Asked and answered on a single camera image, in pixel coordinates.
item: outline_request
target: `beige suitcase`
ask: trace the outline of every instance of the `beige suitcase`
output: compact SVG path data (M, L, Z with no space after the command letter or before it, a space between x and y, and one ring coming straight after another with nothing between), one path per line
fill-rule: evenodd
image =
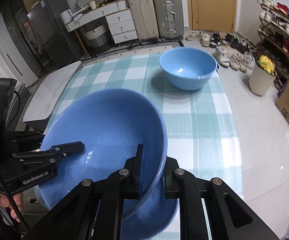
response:
M128 0L139 40L159 37L153 0Z

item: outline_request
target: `red shoe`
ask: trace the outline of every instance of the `red shoe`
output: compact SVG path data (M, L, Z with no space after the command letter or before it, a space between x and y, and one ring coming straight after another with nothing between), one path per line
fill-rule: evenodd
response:
M277 3L277 7L279 8L279 11L283 12L285 15L288 15L289 8L286 5Z
M284 44L283 44L283 51L285 53L288 53L289 52L289 40L285 40Z

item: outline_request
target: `white trash can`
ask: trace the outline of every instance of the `white trash can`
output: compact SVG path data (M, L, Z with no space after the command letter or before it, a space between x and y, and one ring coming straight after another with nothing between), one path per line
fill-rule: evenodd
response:
M252 93L258 96L264 96L275 78L276 76L269 74L262 67L255 64L249 79L249 86Z

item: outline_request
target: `black cable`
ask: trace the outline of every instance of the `black cable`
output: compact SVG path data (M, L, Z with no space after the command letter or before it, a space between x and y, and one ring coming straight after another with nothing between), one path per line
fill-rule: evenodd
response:
M18 113L19 113L19 110L20 110L20 95L19 95L19 93L17 92L17 91L13 91L13 93L15 93L16 95L17 95L17 97L18 97L18 99L19 99L19 104L18 104L18 109L17 109L17 113L15 114L15 116L12 118L12 121L8 124L8 126L6 127L6 129L5 130L7 130L8 129L8 127L11 125L11 123L14 121L14 119L17 117L17 115L18 115Z
M23 216L22 216L17 204L15 203L15 201L14 201L12 195L11 195L11 192L10 192L5 180L1 176L1 174L0 174L0 185L3 188L3 191L5 192L6 197L7 197L8 201L9 201L9 203L11 204L12 209L14 210L15 214L17 215L17 217L18 217L18 219L20 221L20 224L23 226L24 231L27 233L29 231L29 227L28 227L27 223L25 222L25 220L24 220L24 218L23 218Z

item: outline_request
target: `wooden door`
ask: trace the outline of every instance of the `wooden door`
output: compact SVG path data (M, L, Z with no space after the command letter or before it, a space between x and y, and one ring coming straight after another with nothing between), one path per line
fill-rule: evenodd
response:
M236 0L191 0L192 29L232 32Z

